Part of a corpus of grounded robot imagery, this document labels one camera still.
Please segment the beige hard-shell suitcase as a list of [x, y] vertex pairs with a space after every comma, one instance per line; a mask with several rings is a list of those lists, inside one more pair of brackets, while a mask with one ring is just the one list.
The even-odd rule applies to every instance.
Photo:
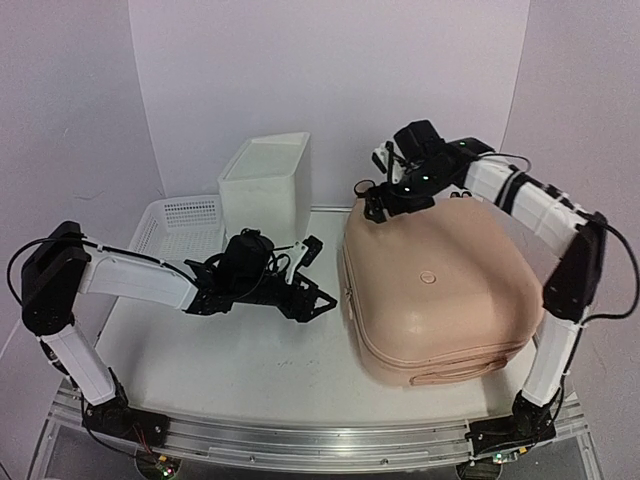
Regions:
[[364, 371], [396, 387], [457, 383], [504, 368], [543, 318], [542, 286], [486, 203], [443, 199], [377, 224], [359, 199], [341, 283]]

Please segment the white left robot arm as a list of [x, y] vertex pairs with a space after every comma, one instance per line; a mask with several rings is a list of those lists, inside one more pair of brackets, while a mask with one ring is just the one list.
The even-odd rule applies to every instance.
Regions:
[[168, 416], [130, 405], [125, 388], [86, 339], [73, 312], [80, 294], [106, 294], [165, 305], [188, 315], [226, 314], [236, 304], [271, 306], [308, 323], [337, 301], [302, 274], [323, 249], [309, 236], [277, 247], [260, 231], [244, 229], [223, 252], [187, 261], [188, 270], [149, 255], [101, 244], [65, 221], [27, 244], [21, 286], [11, 290], [24, 326], [52, 365], [78, 388], [82, 425], [90, 433], [160, 447]]

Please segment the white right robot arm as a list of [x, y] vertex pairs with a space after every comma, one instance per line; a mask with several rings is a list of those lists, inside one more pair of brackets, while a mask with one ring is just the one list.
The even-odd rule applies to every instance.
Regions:
[[447, 141], [430, 121], [414, 121], [373, 150], [371, 160], [386, 179], [359, 195], [366, 218], [384, 223], [434, 207], [436, 195], [454, 186], [518, 221], [556, 259], [542, 288], [544, 316], [529, 374], [511, 414], [470, 424], [477, 454], [529, 448], [554, 437], [606, 246], [605, 217], [589, 214], [565, 192], [513, 165], [515, 158], [474, 137]]

